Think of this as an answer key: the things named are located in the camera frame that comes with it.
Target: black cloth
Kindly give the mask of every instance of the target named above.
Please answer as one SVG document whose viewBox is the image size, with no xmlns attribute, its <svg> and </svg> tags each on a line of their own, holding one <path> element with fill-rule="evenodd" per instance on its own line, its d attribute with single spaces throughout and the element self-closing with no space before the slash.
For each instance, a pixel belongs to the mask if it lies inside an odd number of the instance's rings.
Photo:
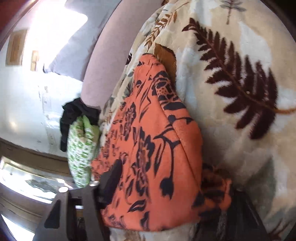
<svg viewBox="0 0 296 241">
<path fill-rule="evenodd" d="M 63 106 L 64 113 L 60 120 L 60 130 L 62 133 L 61 138 L 61 151 L 67 151 L 67 141 L 70 125 L 82 115 L 85 115 L 91 125 L 98 125 L 100 110 L 86 106 L 80 98 L 68 102 Z"/>
</svg>

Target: green and white fabric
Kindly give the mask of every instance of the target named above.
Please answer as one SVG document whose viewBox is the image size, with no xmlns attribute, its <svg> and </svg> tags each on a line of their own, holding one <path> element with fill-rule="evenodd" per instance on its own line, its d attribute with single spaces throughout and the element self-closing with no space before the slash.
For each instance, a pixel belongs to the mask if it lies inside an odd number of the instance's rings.
<svg viewBox="0 0 296 241">
<path fill-rule="evenodd" d="M 90 164 L 96 153 L 99 139 L 99 127 L 92 126 L 84 115 L 70 125 L 67 155 L 73 179 L 78 188 L 83 188 L 90 181 Z"/>
</svg>

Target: pink pillow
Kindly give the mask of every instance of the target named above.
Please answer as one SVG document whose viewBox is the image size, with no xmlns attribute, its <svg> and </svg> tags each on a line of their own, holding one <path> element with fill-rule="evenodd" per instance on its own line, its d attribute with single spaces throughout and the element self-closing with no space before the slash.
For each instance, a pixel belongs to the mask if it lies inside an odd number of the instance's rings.
<svg viewBox="0 0 296 241">
<path fill-rule="evenodd" d="M 103 107 L 113 92 L 126 59 L 144 22 L 161 7 L 162 0 L 122 0 L 96 43 L 86 69 L 81 99 Z"/>
</svg>

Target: folded orange cloth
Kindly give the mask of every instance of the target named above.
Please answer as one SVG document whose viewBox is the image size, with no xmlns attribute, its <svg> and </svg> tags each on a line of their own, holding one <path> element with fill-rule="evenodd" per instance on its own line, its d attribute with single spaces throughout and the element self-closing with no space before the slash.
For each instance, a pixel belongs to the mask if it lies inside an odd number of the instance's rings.
<svg viewBox="0 0 296 241">
<path fill-rule="evenodd" d="M 173 90 L 165 67 L 144 54 L 133 89 L 92 162 L 97 180 L 115 160 L 123 163 L 112 203 L 102 210 L 105 224 L 161 231 L 226 210 L 231 180 L 202 163 L 201 146 L 198 125 Z"/>
</svg>

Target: gray pillow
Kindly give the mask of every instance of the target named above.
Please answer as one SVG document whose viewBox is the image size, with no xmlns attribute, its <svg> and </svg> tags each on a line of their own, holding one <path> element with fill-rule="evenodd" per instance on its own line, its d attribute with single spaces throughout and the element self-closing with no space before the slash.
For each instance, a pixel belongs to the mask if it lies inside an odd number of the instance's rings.
<svg viewBox="0 0 296 241">
<path fill-rule="evenodd" d="M 83 81 L 98 37 L 121 0 L 67 0 L 65 8 L 85 14 L 87 22 L 76 31 L 44 73 L 54 72 Z"/>
</svg>

